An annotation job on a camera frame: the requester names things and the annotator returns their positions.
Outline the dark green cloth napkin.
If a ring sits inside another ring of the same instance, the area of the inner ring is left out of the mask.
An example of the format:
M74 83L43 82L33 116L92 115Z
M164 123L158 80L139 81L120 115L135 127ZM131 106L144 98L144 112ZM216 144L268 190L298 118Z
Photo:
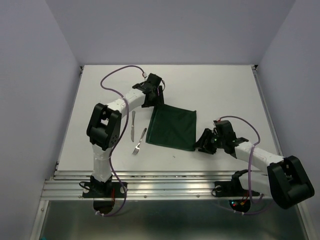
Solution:
M197 112L167 104L154 107L146 143L183 151L195 151Z

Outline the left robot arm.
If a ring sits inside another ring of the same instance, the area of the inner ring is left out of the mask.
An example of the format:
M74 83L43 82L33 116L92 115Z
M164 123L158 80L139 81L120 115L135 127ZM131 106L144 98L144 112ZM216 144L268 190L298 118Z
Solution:
M138 107L149 108L164 104L162 78L150 73L146 80L135 84L119 99L108 104L97 103L91 114L86 135L93 149L93 171L90 182L100 197L111 193L112 168L110 154L121 136L121 122Z

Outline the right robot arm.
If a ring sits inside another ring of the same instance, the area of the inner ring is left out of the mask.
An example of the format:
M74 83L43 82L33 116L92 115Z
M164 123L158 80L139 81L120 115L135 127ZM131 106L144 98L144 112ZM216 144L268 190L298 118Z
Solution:
M217 120L214 129L206 128L194 147L215 154L218 149L248 163L229 181L215 181L215 197L269 196L282 209L288 209L314 196L314 187L299 158L284 157L256 147L248 139L237 137L228 120Z

